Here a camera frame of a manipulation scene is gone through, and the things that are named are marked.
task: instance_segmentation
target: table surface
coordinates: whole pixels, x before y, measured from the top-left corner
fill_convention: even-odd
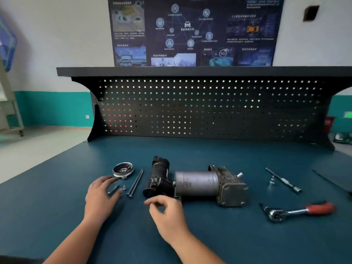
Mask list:
[[[183,202],[192,233],[227,263],[350,263],[352,201],[311,170],[352,183],[351,157],[317,145],[123,136],[81,143],[0,184],[0,255],[47,258],[82,220],[90,183],[131,162],[134,174],[119,184],[129,188],[143,168],[134,199],[119,200],[89,263],[180,263],[143,205],[154,155],[170,161],[171,175],[207,170],[209,164],[244,173],[250,203],[242,208],[219,207],[215,200]],[[278,181],[268,186],[266,167],[303,192],[296,195]],[[270,222],[258,205],[293,210],[322,200],[337,212],[284,223]]]

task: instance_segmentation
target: floor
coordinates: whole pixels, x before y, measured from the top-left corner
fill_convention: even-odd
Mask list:
[[[0,183],[85,141],[91,128],[28,127],[24,137],[17,132],[0,133]],[[352,157],[352,146],[335,144]]]

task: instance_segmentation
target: round metal cap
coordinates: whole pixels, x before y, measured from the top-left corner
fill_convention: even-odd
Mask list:
[[[123,163],[117,164],[112,170],[113,176],[122,178],[122,179],[127,178],[133,172],[134,172],[134,167],[129,162],[123,162]]]

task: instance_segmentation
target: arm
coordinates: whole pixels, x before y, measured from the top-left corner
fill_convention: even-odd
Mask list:
[[[112,197],[106,194],[108,187],[115,181],[117,178],[105,176],[89,186],[82,222],[43,264],[86,264],[101,225],[111,214],[121,195],[121,189]]]
[[[202,244],[188,229],[182,203],[176,199],[158,195],[144,202],[162,238],[178,254],[183,264],[225,264],[216,254]],[[157,206],[165,206],[165,212]]]

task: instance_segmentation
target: red handle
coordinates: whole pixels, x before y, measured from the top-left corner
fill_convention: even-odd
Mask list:
[[[335,205],[325,202],[324,204],[320,205],[306,206],[306,209],[308,209],[310,215],[326,215],[335,211]]]

